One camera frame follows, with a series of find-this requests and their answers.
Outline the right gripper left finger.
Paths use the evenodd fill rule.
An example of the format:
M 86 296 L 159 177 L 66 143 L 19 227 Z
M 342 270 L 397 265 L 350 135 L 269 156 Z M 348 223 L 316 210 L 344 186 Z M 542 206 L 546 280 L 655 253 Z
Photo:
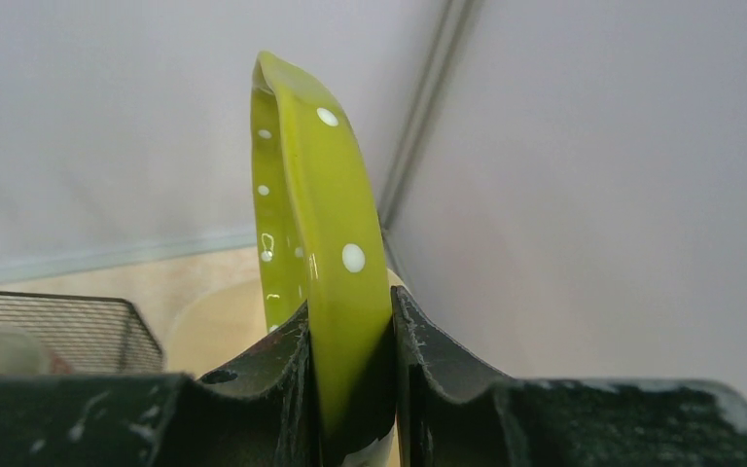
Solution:
M 0 466 L 309 466 L 306 313 L 203 377 L 0 376 Z

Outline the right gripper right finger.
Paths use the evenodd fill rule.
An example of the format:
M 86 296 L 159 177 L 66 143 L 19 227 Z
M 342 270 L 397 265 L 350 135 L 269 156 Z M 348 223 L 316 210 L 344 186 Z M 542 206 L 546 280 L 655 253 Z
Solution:
M 391 290 L 406 466 L 747 466 L 747 400 L 703 379 L 517 378 Z

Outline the green polka dot plate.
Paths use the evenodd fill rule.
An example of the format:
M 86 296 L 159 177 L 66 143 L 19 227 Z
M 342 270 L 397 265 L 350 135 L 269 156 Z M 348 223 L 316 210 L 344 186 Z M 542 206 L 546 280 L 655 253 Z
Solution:
M 267 328 L 306 312 L 321 464 L 384 466 L 396 430 L 393 308 L 352 124 L 317 78 L 268 51 L 250 104 Z

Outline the dark sauce bottle black cap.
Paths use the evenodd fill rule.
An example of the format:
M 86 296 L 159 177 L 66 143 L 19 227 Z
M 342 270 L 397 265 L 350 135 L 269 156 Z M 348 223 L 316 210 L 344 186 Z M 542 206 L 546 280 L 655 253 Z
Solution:
M 0 376 L 73 374 L 73 366 L 21 328 L 0 326 Z

